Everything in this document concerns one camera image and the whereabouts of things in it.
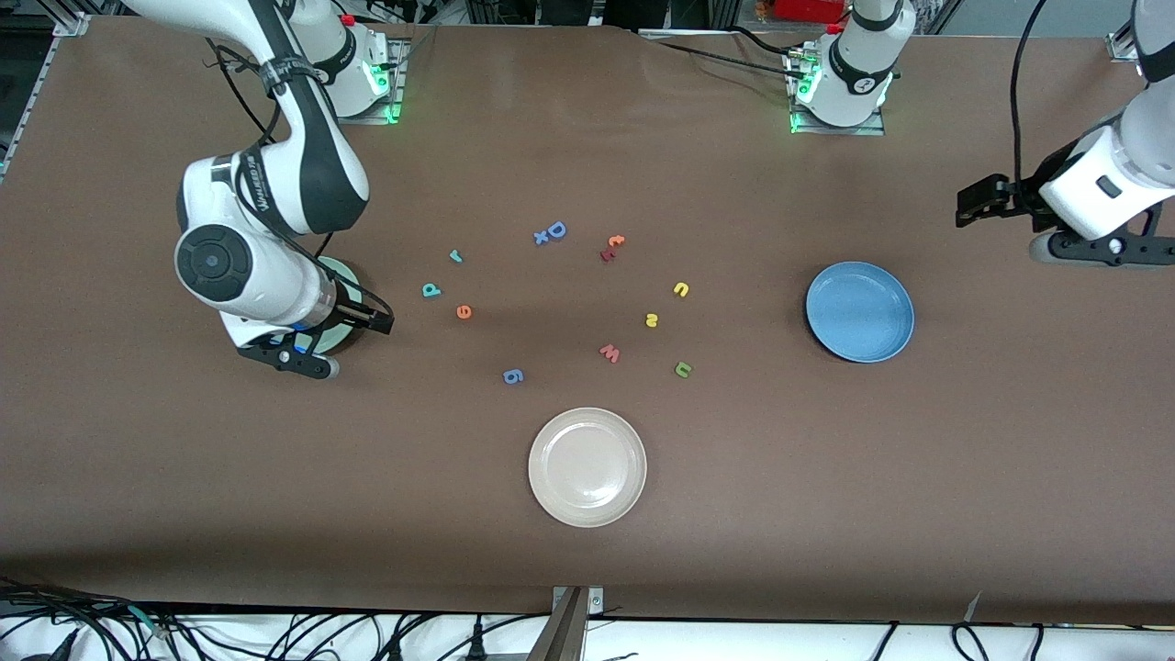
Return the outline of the blue plate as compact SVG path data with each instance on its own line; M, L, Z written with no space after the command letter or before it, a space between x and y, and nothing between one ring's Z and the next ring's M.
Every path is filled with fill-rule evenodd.
M811 335L831 355L857 364L885 363L908 346L915 308L902 281L865 261L822 268L810 286L804 312Z

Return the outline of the aluminium frame structure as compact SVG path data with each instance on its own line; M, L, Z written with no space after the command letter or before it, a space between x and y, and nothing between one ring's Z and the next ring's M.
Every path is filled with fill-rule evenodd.
M446 0L454 25L617 27L646 38L721 33L750 0Z

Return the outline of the brown table cover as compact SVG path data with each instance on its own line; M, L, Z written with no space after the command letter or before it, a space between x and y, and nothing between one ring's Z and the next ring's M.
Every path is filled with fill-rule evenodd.
M329 252L396 323L331 382L236 355L173 272L184 167L257 133L207 45L130 16L63 40L0 184L0 574L208 603L550 611L599 585L624 618L1175 622L1175 268L1046 267L1027 220L954 225L958 189L1010 166L1014 41L912 40L884 137L858 139L790 133L767 74L615 27L422 34L398 124L347 129L371 201ZM811 279L841 261L913 301L885 363L811 335ZM582 407L649 464L593 530L526 470Z

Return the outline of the beige plate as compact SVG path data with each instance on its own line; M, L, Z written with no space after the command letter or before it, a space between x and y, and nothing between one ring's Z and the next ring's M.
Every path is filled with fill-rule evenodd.
M555 521L593 530L620 521L647 480L642 436L622 414L582 407L553 414L528 456L533 499Z

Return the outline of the aluminium table bracket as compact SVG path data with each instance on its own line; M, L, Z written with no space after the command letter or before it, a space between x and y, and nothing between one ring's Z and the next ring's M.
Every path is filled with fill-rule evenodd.
M553 640L550 642L546 661L583 661L588 623L593 615L604 611L603 586L588 586L553 591Z

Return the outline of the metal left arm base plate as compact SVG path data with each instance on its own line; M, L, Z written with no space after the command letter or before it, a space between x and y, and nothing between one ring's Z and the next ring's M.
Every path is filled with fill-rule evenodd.
M848 83L822 65L825 50L815 41L781 56L788 79L788 122L793 134L881 137L885 134L881 104L893 75L881 81L852 79Z

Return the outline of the red box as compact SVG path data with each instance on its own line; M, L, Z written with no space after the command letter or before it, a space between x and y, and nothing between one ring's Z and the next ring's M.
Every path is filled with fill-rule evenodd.
M835 23L850 0L768 0L772 16L797 23Z

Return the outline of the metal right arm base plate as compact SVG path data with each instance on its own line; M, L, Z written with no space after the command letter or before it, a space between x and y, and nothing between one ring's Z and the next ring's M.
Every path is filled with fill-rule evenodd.
M407 92L411 43L370 32L358 42L352 63L329 89L342 124L397 124Z

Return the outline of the green plate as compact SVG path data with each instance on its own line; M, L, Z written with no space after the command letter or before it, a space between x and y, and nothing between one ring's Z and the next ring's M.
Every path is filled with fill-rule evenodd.
M354 272L352 268L348 267L348 264L344 263L343 261L334 258L318 258L318 259L321 263L325 264L325 267L330 267L331 269L334 269L335 272L345 276L347 279L356 282L356 284L360 284L358 275ZM352 302L364 301L364 294L361 292L361 289L352 285L345 285L345 288L350 301ZM316 355L333 353L336 350L336 348L340 348L341 344L344 343L344 340L348 338L350 333L352 333L352 328L347 325L337 325L334 328L329 328L328 330L323 331L323 333L320 333L318 343L316 343L315 346L315 353ZM313 339L310 338L310 335L295 333L295 348L297 348L300 353L306 353L307 349L311 344L311 340Z

